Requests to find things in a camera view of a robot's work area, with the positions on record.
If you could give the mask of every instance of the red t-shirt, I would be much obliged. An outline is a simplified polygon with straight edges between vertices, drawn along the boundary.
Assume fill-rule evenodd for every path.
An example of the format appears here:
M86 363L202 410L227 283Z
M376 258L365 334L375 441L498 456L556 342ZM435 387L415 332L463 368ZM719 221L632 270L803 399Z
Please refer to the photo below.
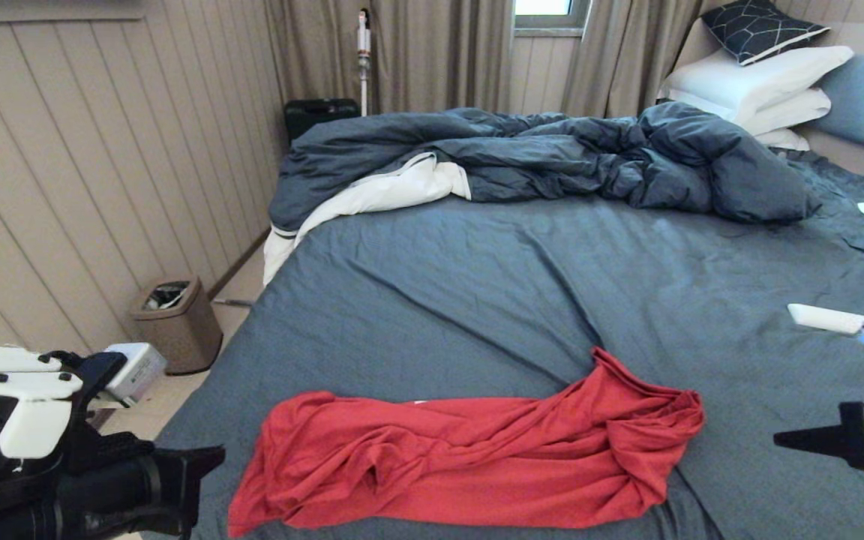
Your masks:
M641 516L665 500L702 403L641 382L603 349L592 356L591 375L544 400L285 400L262 426L229 535L271 520L578 529Z

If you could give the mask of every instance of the headboard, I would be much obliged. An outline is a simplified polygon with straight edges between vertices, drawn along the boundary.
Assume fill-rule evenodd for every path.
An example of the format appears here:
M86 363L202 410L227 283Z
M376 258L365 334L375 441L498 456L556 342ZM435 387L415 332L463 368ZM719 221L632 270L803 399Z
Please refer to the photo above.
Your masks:
M818 46L849 45L857 56L864 56L864 23L832 22L822 24L830 27L831 31L829 31L826 37L818 41ZM682 45L682 51L679 52L675 68L706 58L719 47L718 41L709 32L709 29L706 28L702 19L696 20L685 38L685 43ZM842 110L842 107L849 106L850 100L836 100L833 97L833 110ZM854 110L853 113L853 116L862 114L858 109ZM846 140L840 136L834 136L834 134L827 133L825 130L819 129L819 127L797 127L796 131L808 140L812 150L839 164L840 167L864 175L863 144Z

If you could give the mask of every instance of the bed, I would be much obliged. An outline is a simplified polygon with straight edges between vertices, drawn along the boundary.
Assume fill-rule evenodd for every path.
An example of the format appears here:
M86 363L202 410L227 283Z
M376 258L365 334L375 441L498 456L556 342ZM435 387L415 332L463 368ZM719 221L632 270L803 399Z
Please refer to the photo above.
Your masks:
M864 177L815 153L782 160L820 202L809 219L449 197L318 226L157 439L226 447L193 538L225 537L262 420L299 392L542 398L593 369L593 346L649 383L697 390L706 407L668 499L644 516L592 529L268 523L248 538L864 538L864 472L772 444L864 401L864 348L785 310L864 314Z

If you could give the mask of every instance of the beige curtain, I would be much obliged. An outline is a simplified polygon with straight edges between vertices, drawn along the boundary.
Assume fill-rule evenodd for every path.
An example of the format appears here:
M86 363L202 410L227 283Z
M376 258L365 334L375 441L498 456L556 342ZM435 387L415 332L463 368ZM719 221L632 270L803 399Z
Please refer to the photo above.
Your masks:
M593 0L562 111L633 116L655 103L692 22L722 0Z
M359 101L357 15L370 10L370 113L509 107L513 0L267 0L284 99Z

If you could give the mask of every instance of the floor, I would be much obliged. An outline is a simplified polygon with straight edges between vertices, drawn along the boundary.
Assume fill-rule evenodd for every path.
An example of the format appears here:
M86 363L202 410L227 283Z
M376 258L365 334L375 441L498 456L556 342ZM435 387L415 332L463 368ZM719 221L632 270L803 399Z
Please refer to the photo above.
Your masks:
M255 250L242 268L223 287L216 298L257 300L262 292L262 250ZM213 304L215 317L225 334L223 348L246 319L249 310L243 307ZM103 424L103 434L131 431L140 439L154 439L185 400L202 385L209 372L187 376L164 376L157 380L135 407L117 410ZM118 540L141 540L136 533L119 537Z

